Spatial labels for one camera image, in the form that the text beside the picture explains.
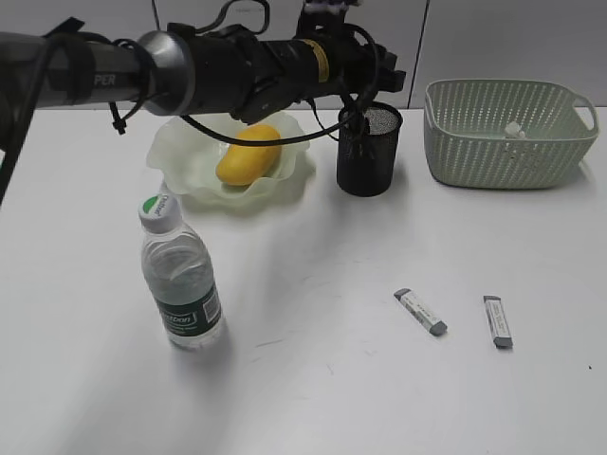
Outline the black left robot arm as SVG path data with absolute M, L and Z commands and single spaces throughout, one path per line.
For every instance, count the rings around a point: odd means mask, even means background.
M 68 19 L 49 33 L 1 36 L 1 149 L 16 162 L 36 109 L 129 101 L 158 116 L 228 114 L 252 124 L 327 96 L 367 107 L 402 90 L 396 55 L 344 20 L 346 1 L 306 1 L 295 35 L 171 23 L 137 40 L 111 41 Z

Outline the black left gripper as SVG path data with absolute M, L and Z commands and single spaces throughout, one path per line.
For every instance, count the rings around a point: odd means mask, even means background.
M 395 68 L 397 56 L 378 44 L 345 16 L 360 1 L 304 1 L 295 38 L 311 47 L 317 62 L 313 98 L 357 94 L 373 100 L 377 93 L 403 89 L 406 73 Z

